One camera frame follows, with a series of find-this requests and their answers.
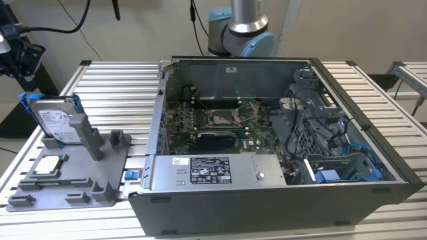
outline white hard drive label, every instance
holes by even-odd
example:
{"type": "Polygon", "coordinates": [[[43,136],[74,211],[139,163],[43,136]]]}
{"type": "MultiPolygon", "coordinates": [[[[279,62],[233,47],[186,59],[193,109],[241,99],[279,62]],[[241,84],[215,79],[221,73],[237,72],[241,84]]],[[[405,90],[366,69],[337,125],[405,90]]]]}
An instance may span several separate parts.
{"type": "Polygon", "coordinates": [[[189,157],[174,157],[173,165],[189,165],[190,158],[189,157]]]}
{"type": "Polygon", "coordinates": [[[69,114],[61,110],[41,110],[43,123],[54,138],[63,143],[79,143],[81,137],[74,127],[70,126],[69,114]]]}
{"type": "Polygon", "coordinates": [[[193,184],[233,183],[229,157],[193,157],[190,169],[193,184]]]}

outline blue drive bracket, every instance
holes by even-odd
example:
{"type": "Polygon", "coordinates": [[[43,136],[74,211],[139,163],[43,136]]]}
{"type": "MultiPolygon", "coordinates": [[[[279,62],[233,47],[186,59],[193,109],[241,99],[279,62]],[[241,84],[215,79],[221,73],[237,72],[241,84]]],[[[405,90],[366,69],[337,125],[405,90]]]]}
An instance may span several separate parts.
{"type": "Polygon", "coordinates": [[[25,106],[26,108],[26,111],[27,113],[30,113],[30,115],[33,116],[35,122],[39,124],[41,128],[43,129],[45,131],[45,134],[47,134],[47,131],[45,130],[45,128],[42,127],[42,124],[39,122],[39,119],[35,115],[35,112],[33,110],[33,108],[30,107],[30,104],[29,104],[29,100],[41,100],[46,97],[46,95],[43,93],[33,93],[29,97],[27,97],[27,92],[23,92],[21,95],[19,95],[19,101],[22,103],[22,105],[25,106]]]}

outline blue connector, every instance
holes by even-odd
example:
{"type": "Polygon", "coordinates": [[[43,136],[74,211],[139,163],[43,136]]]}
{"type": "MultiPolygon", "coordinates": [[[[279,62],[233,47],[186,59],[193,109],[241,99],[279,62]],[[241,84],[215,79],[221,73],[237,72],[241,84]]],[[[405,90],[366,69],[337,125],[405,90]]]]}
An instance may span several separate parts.
{"type": "Polygon", "coordinates": [[[141,177],[141,172],[139,171],[126,171],[125,173],[125,180],[138,180],[141,177]]]}

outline aluminum table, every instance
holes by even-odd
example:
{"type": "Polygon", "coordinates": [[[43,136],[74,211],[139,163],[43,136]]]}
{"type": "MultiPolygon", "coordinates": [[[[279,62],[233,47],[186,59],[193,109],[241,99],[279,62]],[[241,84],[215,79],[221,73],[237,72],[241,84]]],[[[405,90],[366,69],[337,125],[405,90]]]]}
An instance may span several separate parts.
{"type": "MultiPolygon", "coordinates": [[[[426,183],[426,129],[358,66],[346,62],[323,64],[426,183]]],[[[146,163],[158,73],[157,62],[94,61],[78,68],[62,92],[62,95],[79,94],[91,124],[102,133],[123,129],[133,135],[125,171],[141,170],[146,163]]],[[[138,189],[139,181],[123,180],[119,202],[113,207],[7,212],[8,197],[15,194],[18,183],[42,151],[42,137],[38,127],[0,178],[0,238],[150,239],[126,199],[127,192],[138,189]]],[[[427,239],[427,187],[402,204],[381,207],[357,226],[187,236],[182,239],[427,239]]]]}

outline gray floor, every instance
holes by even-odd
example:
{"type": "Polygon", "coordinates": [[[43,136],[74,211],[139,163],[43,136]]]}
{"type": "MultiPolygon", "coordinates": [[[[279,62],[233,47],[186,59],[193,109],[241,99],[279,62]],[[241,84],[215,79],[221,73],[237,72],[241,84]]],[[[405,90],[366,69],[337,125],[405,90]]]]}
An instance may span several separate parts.
{"type": "MultiPolygon", "coordinates": [[[[0,103],[0,122],[8,116],[11,110],[15,108],[17,103],[0,103]]],[[[27,139],[22,138],[0,138],[0,148],[19,152],[27,139]]],[[[0,149],[0,176],[6,172],[17,154],[0,149]]]]}

